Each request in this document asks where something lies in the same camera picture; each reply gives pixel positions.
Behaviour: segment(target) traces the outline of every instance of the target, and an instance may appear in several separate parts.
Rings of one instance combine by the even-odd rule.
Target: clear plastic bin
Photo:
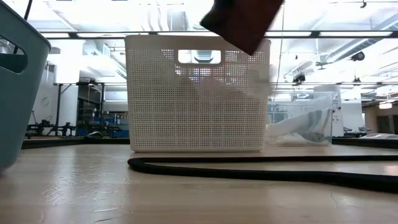
[[[329,146],[332,92],[278,93],[268,102],[266,145]]]

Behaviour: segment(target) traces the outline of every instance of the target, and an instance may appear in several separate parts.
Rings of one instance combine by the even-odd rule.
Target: fluorescent light
[[[127,83],[105,83],[108,86],[126,86]]]
[[[391,109],[392,108],[392,103],[380,103],[379,104],[379,109]]]
[[[127,102],[127,100],[105,100],[105,102],[117,103],[117,102]]]
[[[159,32],[159,35],[179,35],[179,36],[206,36],[206,37],[218,37],[217,34],[209,31],[199,31],[199,32]]]
[[[68,33],[45,33],[42,35],[45,38],[69,38]]]
[[[319,36],[327,36],[327,37],[336,37],[336,36],[344,36],[344,37],[386,37],[391,35],[391,31],[375,31],[375,32],[367,32],[367,31],[358,31],[358,32],[333,32],[333,31],[322,31]]]
[[[96,38],[96,37],[126,37],[128,35],[148,35],[148,33],[146,32],[142,32],[142,33],[77,33],[77,36],[81,37],[81,38]]]
[[[295,31],[295,32],[266,32],[266,37],[282,37],[282,36],[297,36],[297,37],[308,37],[311,35],[311,32],[307,31]]]

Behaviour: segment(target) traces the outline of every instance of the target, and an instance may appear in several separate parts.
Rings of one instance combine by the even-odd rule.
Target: workbench
[[[7,223],[397,223],[398,195],[323,184],[141,174],[144,156],[390,155],[396,149],[272,147],[262,153],[135,154],[129,145],[22,150],[0,176],[0,222]],[[259,170],[330,170],[398,175],[396,162],[184,164]]]

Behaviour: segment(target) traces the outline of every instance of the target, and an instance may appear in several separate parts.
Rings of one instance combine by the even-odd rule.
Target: blue bin
[[[24,55],[0,54],[0,172],[17,160],[50,43],[0,1],[0,38]]]

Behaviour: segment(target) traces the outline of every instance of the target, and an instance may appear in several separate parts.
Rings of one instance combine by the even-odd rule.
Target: white plastic basket
[[[221,37],[131,35],[125,42],[133,151],[264,148],[267,96],[260,99],[256,85],[269,78],[269,40],[253,56]],[[210,50],[215,63],[192,57]]]

